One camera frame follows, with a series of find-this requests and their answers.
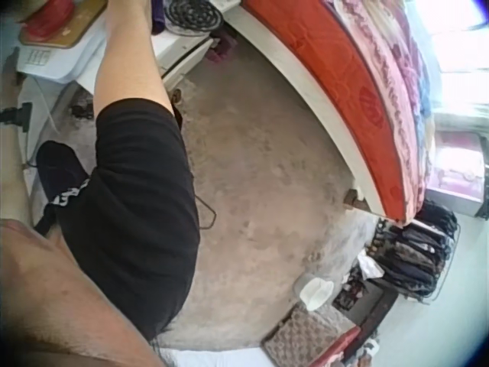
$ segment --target wooden board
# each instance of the wooden board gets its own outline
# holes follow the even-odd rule
[[[79,42],[106,6],[107,0],[84,0],[76,6],[71,21],[49,40],[33,41],[25,29],[21,31],[19,40],[28,46],[71,48]]]

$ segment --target white container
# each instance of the white container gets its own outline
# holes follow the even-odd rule
[[[296,296],[311,312],[320,308],[331,297],[335,289],[332,281],[318,278],[312,274],[302,274],[293,285]]]

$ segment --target wall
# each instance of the wall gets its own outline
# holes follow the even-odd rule
[[[379,329],[374,367],[459,367],[489,330],[489,224],[458,216],[461,238],[438,300],[399,299]]]

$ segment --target red bedspread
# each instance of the red bedspread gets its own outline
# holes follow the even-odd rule
[[[386,217],[409,222],[419,190],[412,116],[393,121],[408,119],[405,106],[401,112],[386,108],[386,96],[395,90],[380,90],[384,86],[338,15],[320,0],[246,0],[244,7],[290,48],[332,100],[371,172]]]

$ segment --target floor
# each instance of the floor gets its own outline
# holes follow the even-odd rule
[[[201,62],[179,88],[196,193],[218,217],[202,231],[189,298],[159,341],[174,349],[258,346],[296,303],[292,285],[304,271],[339,286],[375,217],[345,210],[353,179],[338,150],[245,41],[220,64]],[[57,140],[91,171],[94,123],[71,119],[61,130]],[[199,214],[210,224],[204,206]]]

